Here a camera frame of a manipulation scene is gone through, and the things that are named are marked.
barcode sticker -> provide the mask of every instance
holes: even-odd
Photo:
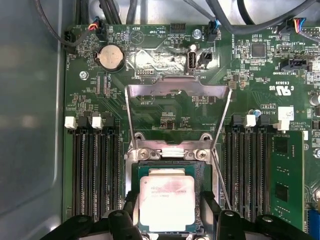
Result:
[[[295,109],[293,106],[279,106],[278,107],[278,120],[295,120]]]

black cable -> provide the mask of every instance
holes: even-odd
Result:
[[[114,0],[106,0],[106,2],[109,5],[109,9],[111,11],[111,15],[114,19],[115,24],[122,24]]]
[[[81,0],[75,1],[75,16],[74,21],[76,25],[81,24]]]
[[[288,11],[287,13],[278,16],[270,21],[266,21],[257,25],[231,25],[227,16],[225,15],[223,9],[220,6],[219,0],[205,0],[209,5],[210,9],[219,20],[221,25],[225,27],[225,29],[235,35],[245,35],[245,34],[254,34],[261,30],[279,25],[283,23],[285,20],[291,19],[294,16],[298,15],[308,7],[310,7],[317,0],[306,0],[301,3],[299,6],[294,9]]]
[[[105,20],[108,24],[115,24],[115,21],[112,19],[111,11],[106,0],[99,0],[100,6],[102,8],[103,14],[105,16]]]
[[[239,10],[239,13],[240,13],[244,23],[247,25],[255,25],[254,21],[252,21],[249,13],[247,11],[247,8],[245,5],[245,0],[236,0],[236,3],[238,5],[238,10]]]
[[[201,13],[203,16],[207,17],[211,21],[215,21],[216,18],[212,16],[209,12],[207,12],[204,8],[199,6],[194,0],[183,0],[185,3],[189,4],[191,7],[193,7],[195,10],[197,10],[199,13]]]
[[[134,24],[136,18],[136,10],[138,6],[138,0],[130,0],[130,6],[128,10],[128,14],[126,16],[126,24]]]
[[[44,25],[46,26],[46,28],[49,30],[49,32],[51,33],[51,35],[57,39],[60,43],[62,43],[63,45],[69,46],[69,47],[76,47],[79,44],[81,44],[85,38],[90,34],[90,30],[86,30],[75,42],[70,42],[70,41],[66,41],[64,40],[62,37],[60,37],[55,30],[53,29],[53,27],[50,25],[45,12],[41,6],[40,0],[34,0],[36,9],[41,17],[41,20],[43,21]]]
[[[88,0],[81,0],[81,21],[83,25],[89,24],[89,4]]]

blue connector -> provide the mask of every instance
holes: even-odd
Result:
[[[320,240],[320,214],[317,210],[308,211],[308,230],[309,235]]]

gray metal panel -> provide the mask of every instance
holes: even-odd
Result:
[[[42,2],[56,28],[72,18],[72,0]],[[64,57],[33,1],[0,6],[0,239],[39,239],[61,222]]]

memory chip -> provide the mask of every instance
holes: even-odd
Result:
[[[265,58],[266,45],[264,43],[253,43],[251,46],[251,56],[253,58]]]
[[[276,183],[275,184],[275,196],[284,202],[288,202],[288,198],[289,198],[288,187],[284,186],[280,183]]]

